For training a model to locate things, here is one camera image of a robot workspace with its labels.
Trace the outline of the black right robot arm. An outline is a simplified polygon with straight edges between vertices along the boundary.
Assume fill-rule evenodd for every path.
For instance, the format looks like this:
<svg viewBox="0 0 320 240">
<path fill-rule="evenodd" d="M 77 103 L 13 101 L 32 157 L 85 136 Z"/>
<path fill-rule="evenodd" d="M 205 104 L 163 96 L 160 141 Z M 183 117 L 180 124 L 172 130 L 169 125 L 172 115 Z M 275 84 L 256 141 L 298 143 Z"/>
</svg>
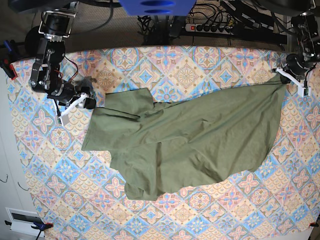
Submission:
<svg viewBox="0 0 320 240">
<path fill-rule="evenodd" d="M 33 27 L 25 37 L 25 50 L 35 58 L 29 85 L 36 93 L 44 93 L 56 107 L 75 104 L 88 110 L 96 107 L 93 91 L 87 85 L 74 85 L 76 74 L 65 79 L 60 63 L 66 59 L 65 39 L 71 34 L 76 16 L 77 2 L 41 13 L 39 26 Z"/>
</svg>

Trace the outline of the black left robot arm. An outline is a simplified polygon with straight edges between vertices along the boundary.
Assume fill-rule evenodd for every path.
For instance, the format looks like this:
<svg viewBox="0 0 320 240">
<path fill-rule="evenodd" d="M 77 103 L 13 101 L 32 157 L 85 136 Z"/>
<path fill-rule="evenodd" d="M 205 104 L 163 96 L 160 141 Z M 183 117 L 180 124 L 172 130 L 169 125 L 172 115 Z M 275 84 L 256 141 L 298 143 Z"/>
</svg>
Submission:
<svg viewBox="0 0 320 240">
<path fill-rule="evenodd" d="M 298 50 L 286 57 L 283 70 L 301 81 L 320 62 L 320 33 L 316 17 L 310 11 L 292 17 L 291 27 L 296 34 Z"/>
</svg>

